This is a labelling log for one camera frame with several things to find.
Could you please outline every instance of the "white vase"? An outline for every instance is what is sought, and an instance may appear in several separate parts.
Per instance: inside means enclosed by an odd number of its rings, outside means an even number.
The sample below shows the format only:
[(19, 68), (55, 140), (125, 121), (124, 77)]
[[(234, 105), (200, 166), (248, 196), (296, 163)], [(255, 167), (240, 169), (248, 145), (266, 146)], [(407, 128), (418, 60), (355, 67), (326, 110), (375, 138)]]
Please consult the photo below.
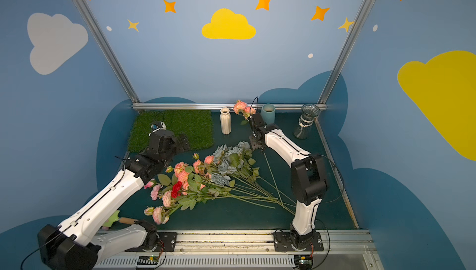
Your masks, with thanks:
[(231, 133), (230, 109), (223, 107), (220, 109), (221, 132), (228, 135)]

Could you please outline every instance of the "artificial grass mat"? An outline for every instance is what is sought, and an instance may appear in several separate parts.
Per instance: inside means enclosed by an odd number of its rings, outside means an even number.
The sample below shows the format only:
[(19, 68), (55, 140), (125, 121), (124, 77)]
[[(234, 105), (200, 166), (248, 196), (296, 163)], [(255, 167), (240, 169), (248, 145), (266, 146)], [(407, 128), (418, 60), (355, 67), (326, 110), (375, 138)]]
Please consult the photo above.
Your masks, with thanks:
[(199, 150), (213, 145), (213, 123), (210, 110), (145, 111), (136, 117), (130, 132), (128, 150), (137, 153), (149, 145), (150, 126), (163, 121), (175, 135), (185, 134), (190, 148)]

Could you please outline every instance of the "mounting plate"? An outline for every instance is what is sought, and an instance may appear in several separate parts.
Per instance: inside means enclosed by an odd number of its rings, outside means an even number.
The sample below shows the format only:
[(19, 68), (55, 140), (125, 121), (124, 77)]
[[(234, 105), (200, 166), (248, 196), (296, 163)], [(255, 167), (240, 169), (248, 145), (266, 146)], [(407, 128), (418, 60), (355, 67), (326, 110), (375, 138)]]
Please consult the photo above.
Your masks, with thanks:
[[(167, 252), (172, 252), (175, 250), (175, 244), (177, 243), (177, 233), (175, 232), (157, 232), (157, 241), (162, 240), (164, 243), (164, 249)], [(161, 247), (158, 246), (156, 249), (153, 251), (144, 251), (140, 248), (134, 247), (134, 248), (129, 248), (125, 251), (128, 252), (160, 252)]]
[[(309, 244), (303, 250), (296, 250), (291, 244), (291, 233), (276, 231), (274, 232), (274, 250), (275, 251), (312, 251), (312, 246)], [(314, 231), (314, 235), (311, 238), (310, 243), (314, 246), (314, 251), (324, 251), (324, 245), (322, 244), (321, 234)]]

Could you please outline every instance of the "blue cup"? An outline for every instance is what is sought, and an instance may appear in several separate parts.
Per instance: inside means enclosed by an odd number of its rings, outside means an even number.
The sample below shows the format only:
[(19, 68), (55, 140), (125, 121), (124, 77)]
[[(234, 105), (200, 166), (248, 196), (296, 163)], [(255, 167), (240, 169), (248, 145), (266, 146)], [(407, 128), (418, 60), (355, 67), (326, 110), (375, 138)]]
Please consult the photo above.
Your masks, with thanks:
[(276, 115), (276, 107), (271, 104), (265, 104), (261, 107), (261, 117), (266, 124), (273, 124)]

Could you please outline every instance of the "table surface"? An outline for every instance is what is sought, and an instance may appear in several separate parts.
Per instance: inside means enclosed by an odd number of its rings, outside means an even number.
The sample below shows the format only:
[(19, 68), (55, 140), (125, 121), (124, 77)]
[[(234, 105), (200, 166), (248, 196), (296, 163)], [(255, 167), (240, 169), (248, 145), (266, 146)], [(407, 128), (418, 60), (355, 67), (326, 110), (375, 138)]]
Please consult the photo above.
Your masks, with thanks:
[[(213, 154), (219, 145), (226, 144), (227, 146), (235, 146), (240, 141), (249, 142), (248, 137), (251, 134), (251, 130), (248, 124), (240, 125), (240, 122), (243, 120), (242, 116), (232, 114), (231, 133), (224, 135), (221, 132), (219, 115), (220, 113), (218, 112), (212, 112), (214, 146), (205, 150), (196, 151), (202, 159), (207, 155)], [(292, 132), (298, 122), (299, 116), (300, 113), (277, 113), (275, 123), (283, 130), (286, 136), (300, 147), (312, 154), (325, 155), (324, 147), (315, 126), (312, 127), (311, 136), (306, 140), (299, 140), (293, 136)], [(174, 157), (173, 163), (176, 164), (184, 161), (191, 165), (194, 162), (192, 154), (193, 152), (178, 154)], [(291, 191), (291, 170), (289, 166), (271, 148), (267, 148), (265, 154), (276, 179), (278, 189), (293, 199), (293, 203), (295, 203), (295, 197)], [(254, 167), (260, 168), (259, 175), (269, 183), (272, 183), (273, 179), (264, 155), (260, 151), (254, 151), (253, 158), (256, 160)], [(326, 169), (327, 177), (330, 181), (330, 188), (324, 196), (323, 203), (319, 205), (316, 218), (323, 221), (328, 229), (354, 229), (354, 223), (342, 197), (333, 201), (340, 196), (340, 191), (328, 162), (326, 162)], [(258, 179), (258, 183), (266, 190), (270, 192), (274, 191), (273, 194), (277, 195), (275, 190), (264, 181)], [(119, 216), (146, 219), (154, 223), (151, 216), (144, 215), (144, 209), (147, 206), (157, 207), (161, 205), (161, 200), (153, 201), (150, 198), (150, 189), (141, 189), (122, 204), (119, 208)], [(294, 216), (282, 209), (279, 205), (271, 204), (271, 206), (275, 206), (275, 209), (256, 206), (232, 198), (216, 199), (208, 201), (206, 204), (198, 203), (194, 210), (178, 210), (170, 216), (170, 220), (166, 224), (158, 225), (158, 228), (160, 230), (289, 229)], [(122, 227), (122, 224), (115, 223), (111, 229), (115, 230)], [(318, 221), (316, 222), (316, 228), (323, 229)]]

